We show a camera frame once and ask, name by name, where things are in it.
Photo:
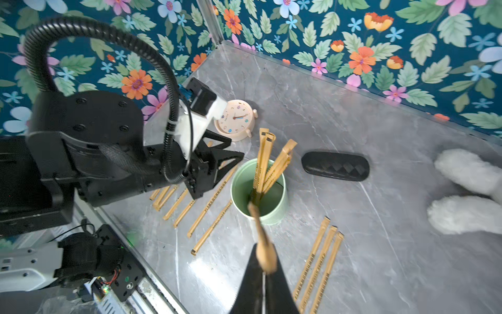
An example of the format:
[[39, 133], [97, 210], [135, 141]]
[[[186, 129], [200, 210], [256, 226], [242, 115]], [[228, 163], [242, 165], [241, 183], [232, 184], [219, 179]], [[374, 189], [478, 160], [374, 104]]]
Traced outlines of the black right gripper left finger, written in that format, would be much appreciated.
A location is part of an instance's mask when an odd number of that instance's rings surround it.
[[244, 272], [241, 286], [237, 293], [235, 302], [230, 313], [262, 313], [263, 307], [263, 270], [258, 262], [256, 249], [257, 244], [252, 247], [250, 258]]

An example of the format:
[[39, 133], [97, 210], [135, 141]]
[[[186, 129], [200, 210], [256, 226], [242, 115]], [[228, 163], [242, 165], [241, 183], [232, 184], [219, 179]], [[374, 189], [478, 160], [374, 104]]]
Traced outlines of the tan paper straw eleventh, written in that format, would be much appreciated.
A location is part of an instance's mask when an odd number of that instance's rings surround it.
[[310, 314], [317, 314], [318, 313], [318, 309], [320, 307], [322, 297], [325, 293], [326, 286], [329, 281], [329, 277], [332, 273], [332, 269], [333, 269], [333, 266], [334, 266], [336, 258], [337, 258], [337, 253], [339, 252], [339, 249], [341, 247], [341, 244], [342, 244], [344, 238], [345, 238], [345, 236], [341, 232], [339, 232], [335, 237], [335, 242], [333, 244], [333, 251], [332, 251], [331, 255], [329, 256], [328, 265], [326, 266], [325, 272], [324, 272], [322, 280], [321, 280], [321, 284], [316, 292], [315, 300], [313, 302]]

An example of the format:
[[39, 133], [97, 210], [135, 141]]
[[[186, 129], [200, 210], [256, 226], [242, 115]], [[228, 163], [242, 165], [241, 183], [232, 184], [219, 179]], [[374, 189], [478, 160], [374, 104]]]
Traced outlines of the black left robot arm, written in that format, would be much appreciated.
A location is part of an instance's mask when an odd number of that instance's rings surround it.
[[[144, 144], [142, 112], [113, 92], [65, 95], [47, 61], [67, 37], [99, 39], [135, 53], [161, 75], [169, 110], [162, 142]], [[26, 35], [27, 69], [38, 94], [23, 136], [1, 138], [1, 236], [69, 224], [75, 196], [94, 207], [185, 184], [193, 199], [212, 190], [244, 158], [209, 130], [227, 103], [192, 78], [180, 86], [167, 60], [135, 35], [79, 16], [36, 24]]]

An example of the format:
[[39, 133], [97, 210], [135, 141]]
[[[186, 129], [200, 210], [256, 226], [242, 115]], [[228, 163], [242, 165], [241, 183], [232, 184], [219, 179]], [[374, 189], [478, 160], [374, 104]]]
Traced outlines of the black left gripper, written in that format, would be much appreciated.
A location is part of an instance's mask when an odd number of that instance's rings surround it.
[[[209, 146], [205, 140], [213, 142]], [[170, 152], [171, 164], [167, 170], [172, 174], [183, 174], [179, 184], [188, 189], [192, 199], [200, 199], [218, 184], [229, 171], [234, 169], [244, 159], [244, 153], [225, 150], [232, 140], [219, 133], [206, 130], [202, 143], [198, 143], [190, 157], [188, 169], [185, 170], [187, 159], [183, 156], [179, 144], [174, 143]]]

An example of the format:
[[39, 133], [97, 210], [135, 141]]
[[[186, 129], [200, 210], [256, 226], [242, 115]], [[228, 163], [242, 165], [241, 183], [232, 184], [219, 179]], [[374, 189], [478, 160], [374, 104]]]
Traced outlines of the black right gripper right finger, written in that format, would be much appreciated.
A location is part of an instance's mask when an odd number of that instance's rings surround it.
[[265, 276], [264, 293], [265, 313], [299, 313], [279, 259], [277, 259], [277, 270]]

